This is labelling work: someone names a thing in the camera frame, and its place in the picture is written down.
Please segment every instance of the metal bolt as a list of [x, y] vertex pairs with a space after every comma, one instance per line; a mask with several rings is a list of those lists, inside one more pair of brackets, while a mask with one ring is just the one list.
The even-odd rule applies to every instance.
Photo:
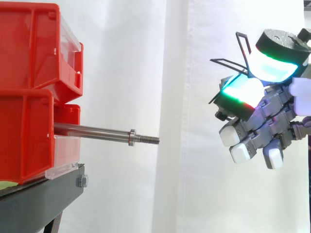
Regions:
[[63, 136], [86, 137], [114, 142], [123, 142], [128, 143], [129, 146], [134, 146], [136, 142], [155, 145], [160, 143], [160, 138], [139, 135], [136, 134], [136, 130], [131, 130], [128, 132], [63, 123], [54, 123], [54, 133], [56, 135]]
[[88, 175], [81, 175], [79, 180], [79, 186], [81, 188], [86, 188], [88, 185]]

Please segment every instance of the white curtain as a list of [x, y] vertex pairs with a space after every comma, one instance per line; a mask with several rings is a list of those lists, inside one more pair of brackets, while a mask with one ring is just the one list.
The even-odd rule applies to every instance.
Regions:
[[243, 63], [236, 31], [252, 44], [265, 28], [298, 32], [302, 0], [53, 2], [85, 48], [81, 124], [161, 137], [158, 148], [83, 139], [89, 187], [61, 233], [309, 232], [306, 141], [283, 169], [260, 152], [236, 165], [207, 104], [232, 74], [209, 59]]
[[266, 28], [299, 32], [303, 1], [171, 0], [166, 15], [153, 233], [310, 232], [306, 140], [285, 150], [280, 170], [261, 151], [236, 165], [208, 105], [232, 74], [209, 60], [243, 64], [236, 31], [252, 45]]

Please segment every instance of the glowing sensor light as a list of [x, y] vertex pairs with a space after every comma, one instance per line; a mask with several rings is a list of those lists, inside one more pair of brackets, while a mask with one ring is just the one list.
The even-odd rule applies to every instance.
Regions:
[[249, 69], [257, 78], [279, 83], [290, 77], [298, 68], [297, 65], [275, 60], [261, 53], [256, 47], [248, 57]]
[[257, 107], [264, 96], [264, 88], [261, 81], [257, 78], [249, 79], [247, 76], [241, 74], [235, 81], [230, 83], [235, 77], [237, 76], [229, 79], [223, 87], [223, 92], [239, 101], [249, 104], [253, 108]]

